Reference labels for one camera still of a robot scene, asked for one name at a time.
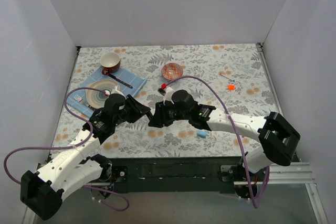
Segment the orange pen cap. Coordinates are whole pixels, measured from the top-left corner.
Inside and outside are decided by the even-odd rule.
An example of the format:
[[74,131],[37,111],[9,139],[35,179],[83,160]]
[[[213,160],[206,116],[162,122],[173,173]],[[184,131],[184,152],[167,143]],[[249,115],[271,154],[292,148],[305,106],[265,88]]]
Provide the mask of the orange pen cap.
[[233,84],[229,84],[228,85],[228,90],[235,90],[235,86]]

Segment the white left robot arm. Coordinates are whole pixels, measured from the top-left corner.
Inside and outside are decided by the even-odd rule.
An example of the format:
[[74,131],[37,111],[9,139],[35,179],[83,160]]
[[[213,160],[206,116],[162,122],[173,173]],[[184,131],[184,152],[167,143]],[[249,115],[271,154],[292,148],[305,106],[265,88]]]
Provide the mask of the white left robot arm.
[[109,159],[88,155],[115,132],[116,126],[134,123],[144,115],[151,118],[151,109],[131,95],[109,95],[65,150],[35,172],[28,170],[21,177],[21,202],[42,220],[48,220],[70,194],[86,183],[96,179],[108,181],[112,175]]

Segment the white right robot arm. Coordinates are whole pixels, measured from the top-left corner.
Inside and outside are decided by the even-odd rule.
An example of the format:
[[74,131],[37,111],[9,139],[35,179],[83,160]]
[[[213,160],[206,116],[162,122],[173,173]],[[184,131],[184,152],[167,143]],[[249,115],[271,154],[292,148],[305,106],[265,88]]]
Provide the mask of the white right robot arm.
[[300,140],[300,134],[277,112],[265,117],[227,114],[220,108],[198,103],[185,90],[170,91],[162,102],[156,103],[149,126],[163,128],[180,120],[187,120],[199,130],[237,133],[259,142],[260,147],[247,153],[237,168],[238,176],[246,181],[271,164],[289,166]]

